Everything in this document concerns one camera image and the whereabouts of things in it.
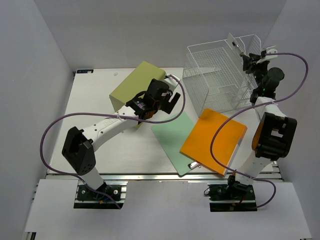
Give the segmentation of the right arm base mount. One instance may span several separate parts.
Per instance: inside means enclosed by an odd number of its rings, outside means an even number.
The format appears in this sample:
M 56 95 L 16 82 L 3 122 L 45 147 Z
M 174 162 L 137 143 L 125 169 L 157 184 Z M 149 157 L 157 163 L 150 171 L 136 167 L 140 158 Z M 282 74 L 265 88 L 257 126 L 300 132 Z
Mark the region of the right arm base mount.
M 245 185 L 230 175 L 226 184 L 209 184 L 203 192 L 209 197 L 211 212 L 256 212 L 256 196 L 251 184 Z

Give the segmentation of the white clipboard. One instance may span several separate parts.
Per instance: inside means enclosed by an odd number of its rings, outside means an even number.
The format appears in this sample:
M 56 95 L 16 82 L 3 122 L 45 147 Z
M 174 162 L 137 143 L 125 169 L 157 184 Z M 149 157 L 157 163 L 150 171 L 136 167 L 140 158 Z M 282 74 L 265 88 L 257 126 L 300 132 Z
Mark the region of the white clipboard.
M 245 44 L 240 37 L 234 37 L 231 33 L 228 34 L 226 43 L 230 48 L 228 53 L 229 57 L 240 73 L 242 81 L 245 81 L 247 79 L 247 74 L 243 71 L 243 58 L 241 57 L 241 54 L 246 53 Z

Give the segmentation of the green clipboard with paper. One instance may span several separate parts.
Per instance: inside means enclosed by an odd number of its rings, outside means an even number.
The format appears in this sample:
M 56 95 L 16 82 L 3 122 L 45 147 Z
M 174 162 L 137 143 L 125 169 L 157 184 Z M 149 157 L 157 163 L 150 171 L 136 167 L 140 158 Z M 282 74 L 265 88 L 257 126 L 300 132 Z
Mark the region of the green clipboard with paper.
M 200 166 L 191 169 L 194 160 L 180 152 L 182 145 L 198 120 L 196 114 L 184 111 L 177 119 L 162 124 L 154 124 L 151 131 L 160 146 L 159 169 L 163 174 L 177 174 L 179 177 L 197 174 Z

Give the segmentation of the orange notebook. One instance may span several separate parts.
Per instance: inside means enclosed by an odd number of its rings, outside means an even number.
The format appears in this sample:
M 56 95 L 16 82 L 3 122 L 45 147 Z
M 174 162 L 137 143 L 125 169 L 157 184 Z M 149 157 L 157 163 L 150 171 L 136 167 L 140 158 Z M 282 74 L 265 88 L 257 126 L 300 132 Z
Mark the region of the orange notebook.
M 218 133 L 212 150 L 211 141 L 218 128 L 228 119 L 225 115 L 206 108 L 180 148 L 180 152 L 208 169 L 225 176 L 243 140 L 247 127 L 230 120 Z

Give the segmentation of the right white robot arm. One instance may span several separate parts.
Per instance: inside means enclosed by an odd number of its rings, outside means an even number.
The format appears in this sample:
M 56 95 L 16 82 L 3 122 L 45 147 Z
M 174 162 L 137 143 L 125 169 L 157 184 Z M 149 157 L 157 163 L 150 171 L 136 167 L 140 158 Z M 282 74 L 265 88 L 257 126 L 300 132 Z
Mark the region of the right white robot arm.
M 273 101 L 276 88 L 284 79 L 284 72 L 278 67 L 268 68 L 266 55 L 241 54 L 243 71 L 252 74 L 257 87 L 252 91 L 250 102 L 256 106 L 260 120 L 252 139 L 251 153 L 237 173 L 228 178 L 226 195 L 236 200 L 252 188 L 253 179 L 272 161 L 285 158 L 291 148 L 297 127 L 297 120 L 287 117 Z

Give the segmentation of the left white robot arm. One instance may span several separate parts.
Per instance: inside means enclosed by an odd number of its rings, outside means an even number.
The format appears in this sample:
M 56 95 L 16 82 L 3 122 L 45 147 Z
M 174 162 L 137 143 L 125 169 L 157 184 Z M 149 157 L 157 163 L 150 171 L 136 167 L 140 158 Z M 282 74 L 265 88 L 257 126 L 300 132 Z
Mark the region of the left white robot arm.
M 66 135 L 62 155 L 89 186 L 88 193 L 99 200 L 105 196 L 106 184 L 96 169 L 95 152 L 111 138 L 126 129 L 151 119 L 158 111 L 170 114 L 180 98 L 174 92 L 180 79 L 168 74 L 164 80 L 152 79 L 147 90 L 137 93 L 112 116 Z

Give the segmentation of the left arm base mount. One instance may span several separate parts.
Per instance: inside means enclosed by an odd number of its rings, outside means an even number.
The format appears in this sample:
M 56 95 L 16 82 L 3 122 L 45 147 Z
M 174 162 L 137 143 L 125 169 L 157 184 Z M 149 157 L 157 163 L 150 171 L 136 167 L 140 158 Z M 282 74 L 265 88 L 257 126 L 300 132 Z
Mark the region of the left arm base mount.
M 120 210 L 126 199 L 127 181 L 106 181 L 104 190 L 96 193 L 79 182 L 74 198 L 74 209 Z

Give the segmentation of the green metal tool chest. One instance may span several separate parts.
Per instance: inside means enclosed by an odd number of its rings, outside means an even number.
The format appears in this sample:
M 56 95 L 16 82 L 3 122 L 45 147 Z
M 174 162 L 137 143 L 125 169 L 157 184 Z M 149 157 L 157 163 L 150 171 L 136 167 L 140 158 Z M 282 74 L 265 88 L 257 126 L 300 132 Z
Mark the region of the green metal tool chest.
M 141 62 L 109 95 L 115 112 L 134 98 L 146 91 L 152 79 L 163 81 L 166 72 L 146 61 Z

